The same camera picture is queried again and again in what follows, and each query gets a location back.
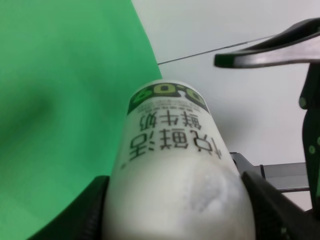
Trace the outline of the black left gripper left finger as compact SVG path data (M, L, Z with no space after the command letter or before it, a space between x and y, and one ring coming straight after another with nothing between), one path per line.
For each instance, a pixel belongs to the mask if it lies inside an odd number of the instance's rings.
M97 176L54 220L52 240L100 240L102 211L110 178Z

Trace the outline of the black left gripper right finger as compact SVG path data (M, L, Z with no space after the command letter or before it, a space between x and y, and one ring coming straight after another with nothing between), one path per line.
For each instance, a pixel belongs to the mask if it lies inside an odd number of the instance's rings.
M257 240L320 240L320 222L253 171L241 175L253 208Z

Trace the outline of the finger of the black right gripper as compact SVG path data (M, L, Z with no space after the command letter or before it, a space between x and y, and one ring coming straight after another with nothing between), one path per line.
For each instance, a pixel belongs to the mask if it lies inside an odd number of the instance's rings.
M259 44L216 54L213 63L218 68L265 68L319 62L320 19L310 18Z

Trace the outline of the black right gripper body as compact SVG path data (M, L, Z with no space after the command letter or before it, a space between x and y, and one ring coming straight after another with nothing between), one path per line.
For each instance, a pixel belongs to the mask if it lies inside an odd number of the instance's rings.
M302 88L299 105L306 110L302 142L313 208L320 207L320 65L311 63Z

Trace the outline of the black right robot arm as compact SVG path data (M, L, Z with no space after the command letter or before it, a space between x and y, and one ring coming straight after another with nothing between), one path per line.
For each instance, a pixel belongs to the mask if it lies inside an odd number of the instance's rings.
M292 25L257 45L216 54L218 68L253 69L308 64L298 104L305 110L302 143L305 163L261 165L260 174L282 193L308 191L314 215L320 213L320 20Z

